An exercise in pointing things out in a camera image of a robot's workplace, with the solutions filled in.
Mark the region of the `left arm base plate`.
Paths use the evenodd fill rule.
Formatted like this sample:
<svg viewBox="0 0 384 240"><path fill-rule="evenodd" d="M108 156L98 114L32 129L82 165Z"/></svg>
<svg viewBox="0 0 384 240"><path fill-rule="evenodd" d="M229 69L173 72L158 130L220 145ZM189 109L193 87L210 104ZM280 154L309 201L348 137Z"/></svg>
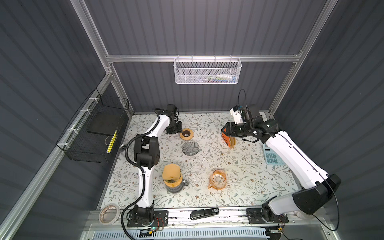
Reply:
<svg viewBox="0 0 384 240"><path fill-rule="evenodd" d="M128 212L129 228L139 227L166 227L168 225L169 212L168 211L154 211L153 213L139 213L131 210Z"/></svg>

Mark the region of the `orange glass pitcher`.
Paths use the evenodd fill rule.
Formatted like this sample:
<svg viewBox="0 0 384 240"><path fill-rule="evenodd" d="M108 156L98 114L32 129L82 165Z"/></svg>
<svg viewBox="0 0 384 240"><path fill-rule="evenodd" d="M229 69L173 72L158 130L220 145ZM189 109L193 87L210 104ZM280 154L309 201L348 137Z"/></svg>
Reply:
<svg viewBox="0 0 384 240"><path fill-rule="evenodd" d="M222 190L227 186L227 171L223 169L214 170L210 175L208 188Z"/></svg>

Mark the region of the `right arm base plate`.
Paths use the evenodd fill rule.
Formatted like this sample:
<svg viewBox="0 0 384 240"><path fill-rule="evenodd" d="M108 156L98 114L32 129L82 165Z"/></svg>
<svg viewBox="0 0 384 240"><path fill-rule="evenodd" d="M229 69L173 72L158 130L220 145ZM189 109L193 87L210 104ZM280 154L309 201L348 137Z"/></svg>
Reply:
<svg viewBox="0 0 384 240"><path fill-rule="evenodd" d="M286 224L289 222L287 215L275 215L262 207L246 209L246 216L250 224Z"/></svg>

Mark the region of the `grey glass pitcher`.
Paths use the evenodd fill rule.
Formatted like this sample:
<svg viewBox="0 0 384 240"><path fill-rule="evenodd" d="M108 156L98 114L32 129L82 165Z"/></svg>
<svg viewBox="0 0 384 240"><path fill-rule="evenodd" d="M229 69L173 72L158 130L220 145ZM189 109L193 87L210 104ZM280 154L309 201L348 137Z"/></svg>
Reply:
<svg viewBox="0 0 384 240"><path fill-rule="evenodd" d="M181 183L175 187L169 187L166 185L167 191L170 193L179 193L184 187L189 185L189 181L187 180L182 180Z"/></svg>

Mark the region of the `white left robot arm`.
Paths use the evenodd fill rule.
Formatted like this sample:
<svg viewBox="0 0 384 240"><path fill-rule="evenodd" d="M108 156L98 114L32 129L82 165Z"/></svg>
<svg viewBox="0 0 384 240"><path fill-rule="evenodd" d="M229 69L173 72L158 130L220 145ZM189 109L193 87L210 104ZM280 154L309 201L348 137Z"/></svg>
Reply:
<svg viewBox="0 0 384 240"><path fill-rule="evenodd" d="M175 134L182 131L177 111L155 109L156 120L143 134L137 135L134 145L134 164L139 168L141 178L139 180L140 196L134 205L136 217L152 221L155 216L153 200L154 170L160 161L159 137L166 131Z"/></svg>

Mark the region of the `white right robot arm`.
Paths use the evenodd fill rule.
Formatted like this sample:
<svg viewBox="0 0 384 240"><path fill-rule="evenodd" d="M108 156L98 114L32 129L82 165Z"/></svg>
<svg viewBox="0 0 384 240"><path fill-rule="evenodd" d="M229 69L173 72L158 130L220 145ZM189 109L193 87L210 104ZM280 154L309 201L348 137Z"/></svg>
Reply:
<svg viewBox="0 0 384 240"><path fill-rule="evenodd" d="M222 128L222 133L234 138L252 136L266 144L280 156L302 186L298 191L265 202L262 214L266 222L295 211L312 215L332 199L341 185L341 179L317 166L288 133L280 129L276 120L263 121L261 117L256 117L245 123L228 122Z"/></svg>

